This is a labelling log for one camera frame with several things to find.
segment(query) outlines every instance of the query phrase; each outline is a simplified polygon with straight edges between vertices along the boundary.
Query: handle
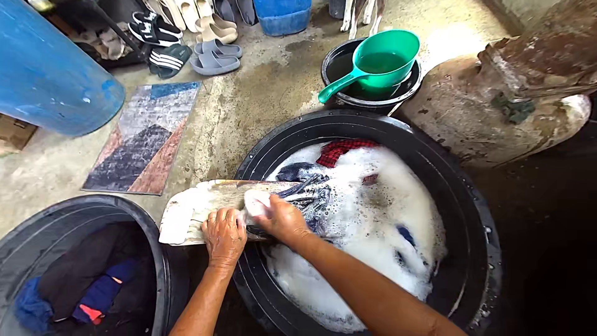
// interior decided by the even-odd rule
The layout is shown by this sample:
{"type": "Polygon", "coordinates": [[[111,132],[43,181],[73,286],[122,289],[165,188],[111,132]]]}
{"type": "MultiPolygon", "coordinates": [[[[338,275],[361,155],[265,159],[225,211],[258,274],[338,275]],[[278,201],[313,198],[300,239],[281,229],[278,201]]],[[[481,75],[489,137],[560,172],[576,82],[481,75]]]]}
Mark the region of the handle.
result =
{"type": "Polygon", "coordinates": [[[365,72],[362,72],[361,70],[359,70],[358,68],[354,68],[352,69],[352,71],[347,74],[346,76],[340,78],[339,80],[330,83],[330,85],[324,87],[323,90],[321,90],[319,92],[319,101],[321,103],[326,103],[331,96],[342,90],[343,88],[351,85],[352,83],[354,83],[356,80],[363,78],[364,76],[367,76],[368,74],[365,72]]]}

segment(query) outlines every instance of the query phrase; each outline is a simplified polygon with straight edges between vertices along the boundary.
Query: skin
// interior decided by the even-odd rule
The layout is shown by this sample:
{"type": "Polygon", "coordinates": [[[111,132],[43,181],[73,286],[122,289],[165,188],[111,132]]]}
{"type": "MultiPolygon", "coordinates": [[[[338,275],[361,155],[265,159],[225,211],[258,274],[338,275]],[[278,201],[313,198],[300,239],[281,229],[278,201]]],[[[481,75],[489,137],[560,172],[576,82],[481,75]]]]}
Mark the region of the skin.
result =
{"type": "Polygon", "coordinates": [[[213,335],[224,293],[247,242],[247,226],[236,209],[224,208],[201,224],[210,263],[170,336],[213,335]]]}
{"type": "MultiPolygon", "coordinates": [[[[269,234],[309,261],[372,334],[466,335],[446,317],[387,277],[315,235],[293,205],[276,195],[271,195],[270,202],[271,218],[259,216],[255,220],[269,234]]],[[[238,213],[232,209],[222,210],[214,214],[213,222],[208,220],[202,225],[207,232],[210,257],[218,257],[214,262],[216,266],[210,271],[210,261],[193,298],[170,335],[213,335],[224,292],[247,240],[244,223],[237,220],[238,213]],[[230,219],[224,216],[224,224],[218,222],[222,210],[235,214],[230,219]],[[215,246],[220,246],[218,253],[213,252],[215,246]]]]}

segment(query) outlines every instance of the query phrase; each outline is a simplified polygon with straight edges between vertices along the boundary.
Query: rug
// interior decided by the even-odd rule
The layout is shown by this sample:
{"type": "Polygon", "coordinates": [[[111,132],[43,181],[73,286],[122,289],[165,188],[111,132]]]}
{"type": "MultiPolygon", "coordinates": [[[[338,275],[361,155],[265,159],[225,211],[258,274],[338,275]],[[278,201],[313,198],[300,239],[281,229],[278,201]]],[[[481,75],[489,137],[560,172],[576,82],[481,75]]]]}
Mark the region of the rug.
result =
{"type": "Polygon", "coordinates": [[[200,86],[137,87],[81,189],[161,195],[200,86]]]}

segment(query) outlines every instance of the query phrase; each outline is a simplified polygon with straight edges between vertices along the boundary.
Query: soapy water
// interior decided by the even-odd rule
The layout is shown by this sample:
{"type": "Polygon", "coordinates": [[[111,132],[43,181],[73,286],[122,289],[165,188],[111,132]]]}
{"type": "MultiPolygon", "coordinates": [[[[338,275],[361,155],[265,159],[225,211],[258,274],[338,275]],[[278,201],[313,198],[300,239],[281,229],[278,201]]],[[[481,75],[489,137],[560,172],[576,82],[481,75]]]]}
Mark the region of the soapy water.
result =
{"type": "MultiPolygon", "coordinates": [[[[293,153],[267,181],[275,181],[279,170],[291,163],[314,163],[326,144],[293,153]]],[[[430,278],[446,253],[441,218],[425,186],[383,147],[351,149],[334,168],[322,167],[322,173],[330,177],[326,183],[331,187],[323,237],[424,301],[432,290],[430,278]],[[363,178],[372,174],[378,174],[377,182],[364,185],[363,178]],[[400,234],[401,227],[411,234],[414,246],[400,234]]],[[[301,256],[283,244],[264,247],[264,254],[282,291],[319,324],[347,334],[365,329],[301,256]]]]}

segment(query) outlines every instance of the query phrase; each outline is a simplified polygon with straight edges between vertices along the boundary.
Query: dog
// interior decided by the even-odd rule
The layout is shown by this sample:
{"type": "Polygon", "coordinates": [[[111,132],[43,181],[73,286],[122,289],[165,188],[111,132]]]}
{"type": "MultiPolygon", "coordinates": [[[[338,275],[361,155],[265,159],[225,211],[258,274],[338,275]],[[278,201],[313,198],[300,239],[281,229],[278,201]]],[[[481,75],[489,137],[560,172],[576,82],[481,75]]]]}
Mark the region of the dog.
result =
{"type": "Polygon", "coordinates": [[[365,7],[365,14],[363,15],[363,24],[365,24],[365,25],[368,25],[371,23],[371,15],[373,14],[373,6],[375,6],[375,4],[377,4],[377,15],[375,17],[375,21],[373,21],[371,30],[369,30],[369,36],[377,33],[377,29],[379,28],[379,23],[381,21],[381,16],[383,15],[383,10],[386,6],[386,1],[385,0],[346,0],[346,6],[344,7],[344,21],[342,23],[342,27],[340,28],[340,31],[345,32],[350,28],[350,32],[348,34],[348,39],[354,39],[356,37],[356,23],[358,21],[359,16],[361,15],[361,11],[363,9],[363,5],[365,5],[365,1],[367,1],[367,6],[365,7]]]}

